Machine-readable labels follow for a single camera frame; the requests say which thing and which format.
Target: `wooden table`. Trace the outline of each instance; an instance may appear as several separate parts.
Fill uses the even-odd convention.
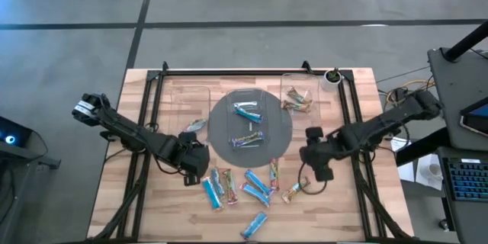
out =
[[[364,120],[367,120],[382,112],[373,71],[369,68],[353,69],[353,71],[361,111]],[[137,121],[140,112],[146,72],[146,69],[128,70],[120,97],[118,111],[134,121]],[[212,106],[226,92],[238,88],[262,88],[278,98],[280,93],[280,77],[277,76],[166,77],[162,103],[159,108],[160,130],[164,131],[168,128],[168,117],[175,114],[168,108],[170,89],[196,85],[206,86],[211,90],[210,104]],[[351,117],[354,117],[350,94],[347,96],[349,112]],[[342,126],[338,92],[321,91],[319,101],[324,133]],[[146,121],[149,121],[150,106],[152,106],[151,101],[149,101]],[[288,189],[297,180],[297,172],[301,164],[298,149],[305,145],[305,140],[303,131],[294,131],[287,152],[279,160],[282,190]],[[110,145],[108,156],[120,148],[121,145],[117,143]],[[379,149],[376,154],[373,167],[380,199],[402,229],[413,235],[395,159],[392,153],[386,150]],[[243,174],[246,169],[223,161],[212,148],[210,148],[210,157],[210,166],[216,165],[222,170],[228,168],[233,170],[237,186],[245,181]],[[88,236],[94,236],[100,232],[120,206],[129,162],[130,153],[124,152],[105,164]],[[242,241],[239,232],[248,226],[260,210],[268,215],[268,220],[252,237],[255,241],[363,240],[364,234],[351,161],[349,159],[332,160],[330,166],[334,170],[335,179],[328,183],[327,189],[322,194],[298,194],[290,204],[285,204],[280,197],[280,192],[280,195],[272,196],[271,206],[266,209],[255,198],[238,190],[239,202],[237,204],[231,206],[225,204],[225,210],[214,213],[201,185],[185,187],[180,175],[163,174],[152,162],[141,221],[140,241]],[[267,183],[269,173],[267,165],[253,169],[253,171]],[[306,167],[304,172],[305,175],[314,178],[309,167]],[[314,182],[310,186],[310,190],[321,186],[322,184]],[[128,228],[132,227],[132,214],[133,212],[130,213]],[[368,214],[371,227],[376,233],[371,207],[368,209]]]

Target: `gray floor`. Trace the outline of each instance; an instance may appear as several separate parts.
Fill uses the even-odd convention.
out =
[[[0,24],[135,23],[143,0],[0,0]],[[488,17],[486,0],[151,0],[147,22],[473,19]],[[450,46],[475,25],[145,30],[136,68],[373,67],[377,80],[427,66],[426,51]],[[98,129],[74,121],[84,92],[117,103],[134,30],[0,30],[0,115],[40,132],[58,171],[40,170],[18,243],[84,239],[106,142]],[[488,48],[488,43],[479,45]],[[422,71],[378,84],[389,90]],[[442,120],[410,124],[413,138]],[[443,233],[440,199],[404,185],[416,235],[456,241]]]

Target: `clear plastic container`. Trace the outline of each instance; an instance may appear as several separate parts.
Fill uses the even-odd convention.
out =
[[[170,134],[178,136],[197,120],[207,120],[203,126],[195,130],[197,139],[204,142],[208,138],[210,117],[210,89],[207,87],[174,87],[170,91],[171,107],[169,118]]]
[[[249,88],[229,91],[226,95],[227,100],[227,135],[230,146],[234,150],[249,149],[266,146],[269,141],[268,136],[268,110],[266,108],[265,91],[260,88]],[[256,123],[236,113],[236,104],[249,113],[262,116],[261,123]],[[257,140],[247,145],[235,146],[238,138],[251,136],[261,132],[263,139]]]
[[[294,130],[305,130],[308,127],[318,127],[322,124],[320,116],[319,87],[320,78],[314,75],[287,73],[281,76],[281,107],[284,106],[284,101],[300,103],[288,94],[292,88],[306,100],[311,101],[307,111],[297,111],[292,108],[287,109],[291,116],[292,127]]]

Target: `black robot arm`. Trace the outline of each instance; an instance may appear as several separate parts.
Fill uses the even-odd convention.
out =
[[[411,120],[431,120],[441,111],[441,104],[428,91],[415,91],[403,103],[366,122],[356,122],[340,127],[323,137],[322,128],[306,130],[307,146],[300,148],[300,158],[315,172],[317,181],[333,180],[329,160],[341,160],[363,150],[373,150],[383,136],[395,132]]]
[[[84,94],[72,115],[91,127],[104,127],[111,135],[120,137],[124,147],[132,152],[148,150],[157,160],[197,178],[207,171],[210,161],[208,148],[196,140],[194,133],[176,137],[148,130],[118,114],[105,95]]]

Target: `round gray plate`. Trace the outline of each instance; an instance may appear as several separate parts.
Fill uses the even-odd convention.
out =
[[[271,159],[279,158],[286,152],[293,131],[290,114],[280,108],[280,100],[274,95],[265,92],[265,97],[268,142],[264,146],[234,150],[228,141],[226,96],[213,107],[210,112],[208,139],[223,160],[242,168],[256,168],[269,164]]]

